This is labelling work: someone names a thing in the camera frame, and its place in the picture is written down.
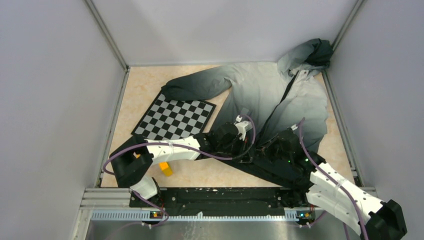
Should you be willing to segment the grey gradient hooded jacket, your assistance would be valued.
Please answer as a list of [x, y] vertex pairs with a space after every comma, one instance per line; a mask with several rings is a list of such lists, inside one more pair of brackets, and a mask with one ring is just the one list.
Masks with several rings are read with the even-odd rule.
[[256, 146], [302, 122], [304, 145], [316, 152], [327, 134], [328, 98], [315, 76], [330, 66], [333, 53], [328, 40], [315, 38], [276, 62], [221, 65], [172, 79], [161, 89], [167, 101], [209, 100], [229, 90], [212, 130], [247, 109], [256, 128]]

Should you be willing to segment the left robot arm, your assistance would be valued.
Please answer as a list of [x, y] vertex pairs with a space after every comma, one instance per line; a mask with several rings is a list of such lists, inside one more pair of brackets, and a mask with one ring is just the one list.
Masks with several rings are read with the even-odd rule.
[[251, 120], [227, 122], [217, 130], [174, 140], [151, 140], [130, 137], [113, 152], [108, 164], [120, 188], [130, 189], [149, 207], [160, 202], [159, 187], [147, 176], [152, 165], [177, 160], [213, 158], [221, 161], [239, 160], [249, 152], [256, 140], [256, 127]]

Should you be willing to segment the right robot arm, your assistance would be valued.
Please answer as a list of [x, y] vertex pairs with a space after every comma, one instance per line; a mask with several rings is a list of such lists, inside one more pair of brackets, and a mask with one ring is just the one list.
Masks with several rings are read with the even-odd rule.
[[408, 230], [400, 204], [372, 196], [339, 174], [308, 145], [307, 133], [305, 126], [272, 135], [264, 130], [257, 133], [257, 148], [270, 181], [295, 190], [297, 205], [322, 208], [362, 240], [402, 239]]

